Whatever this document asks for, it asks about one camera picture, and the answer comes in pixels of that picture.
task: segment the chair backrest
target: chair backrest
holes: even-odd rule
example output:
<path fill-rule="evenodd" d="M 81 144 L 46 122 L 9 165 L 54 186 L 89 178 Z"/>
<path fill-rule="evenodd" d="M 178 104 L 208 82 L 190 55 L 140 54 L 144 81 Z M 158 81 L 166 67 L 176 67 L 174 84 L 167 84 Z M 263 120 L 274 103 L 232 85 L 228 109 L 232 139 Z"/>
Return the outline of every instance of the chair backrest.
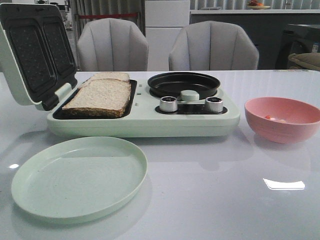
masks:
<path fill-rule="evenodd" d="M 218 21 L 185 26 L 169 54 L 170 71 L 256 70 L 259 52 L 244 29 Z"/>
<path fill-rule="evenodd" d="M 77 43 L 81 71 L 146 71 L 149 44 L 134 22 L 104 18 L 88 22 Z"/>

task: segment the black pan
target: black pan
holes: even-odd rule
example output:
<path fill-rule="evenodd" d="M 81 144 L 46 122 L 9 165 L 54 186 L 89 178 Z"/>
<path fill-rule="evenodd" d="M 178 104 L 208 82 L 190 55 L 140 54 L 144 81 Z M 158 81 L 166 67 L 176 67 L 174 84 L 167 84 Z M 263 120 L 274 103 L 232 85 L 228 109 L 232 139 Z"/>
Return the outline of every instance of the black pan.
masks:
<path fill-rule="evenodd" d="M 216 94 L 220 81 L 206 74 L 195 72 L 167 72 L 155 75 L 148 80 L 151 94 L 158 97 L 179 97 L 184 90 L 193 90 L 205 99 Z"/>

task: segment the bread slice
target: bread slice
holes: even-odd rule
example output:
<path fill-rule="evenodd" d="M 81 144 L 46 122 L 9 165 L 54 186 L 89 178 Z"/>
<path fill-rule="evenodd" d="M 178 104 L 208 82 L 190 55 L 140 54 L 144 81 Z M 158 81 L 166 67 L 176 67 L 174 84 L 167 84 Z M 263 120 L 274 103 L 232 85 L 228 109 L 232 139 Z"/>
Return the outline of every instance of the bread slice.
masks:
<path fill-rule="evenodd" d="M 118 72 L 118 71 L 104 71 L 104 72 L 98 72 L 92 77 L 90 77 L 87 81 L 85 81 L 80 88 L 85 87 L 88 85 L 92 80 L 97 80 L 97 79 L 118 79 L 122 81 L 129 82 L 130 81 L 130 76 L 126 72 Z"/>
<path fill-rule="evenodd" d="M 126 110 L 130 94 L 129 81 L 91 79 L 79 88 L 62 110 L 71 116 L 120 118 Z"/>

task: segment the plate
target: plate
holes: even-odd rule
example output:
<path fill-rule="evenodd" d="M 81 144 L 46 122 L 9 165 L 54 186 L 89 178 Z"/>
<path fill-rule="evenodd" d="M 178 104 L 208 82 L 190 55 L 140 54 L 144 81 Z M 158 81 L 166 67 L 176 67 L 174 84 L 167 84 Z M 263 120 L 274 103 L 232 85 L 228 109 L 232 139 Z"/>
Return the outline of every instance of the plate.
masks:
<path fill-rule="evenodd" d="M 270 6 L 247 6 L 249 9 L 253 10 L 261 10 L 261 9 L 269 9 Z"/>
<path fill-rule="evenodd" d="M 51 146 L 14 175 L 16 204 L 46 222 L 77 224 L 106 216 L 138 192 L 147 158 L 133 143 L 115 137 L 83 137 Z"/>

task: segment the bowl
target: bowl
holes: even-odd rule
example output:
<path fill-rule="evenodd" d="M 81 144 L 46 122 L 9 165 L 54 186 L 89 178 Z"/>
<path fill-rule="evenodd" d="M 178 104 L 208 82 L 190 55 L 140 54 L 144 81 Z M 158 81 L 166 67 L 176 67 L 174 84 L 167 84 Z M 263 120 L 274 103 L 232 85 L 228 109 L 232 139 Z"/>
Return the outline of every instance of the bowl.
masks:
<path fill-rule="evenodd" d="M 302 142 L 320 127 L 320 109 L 283 97 L 258 97 L 244 105 L 250 128 L 265 139 L 281 144 Z"/>

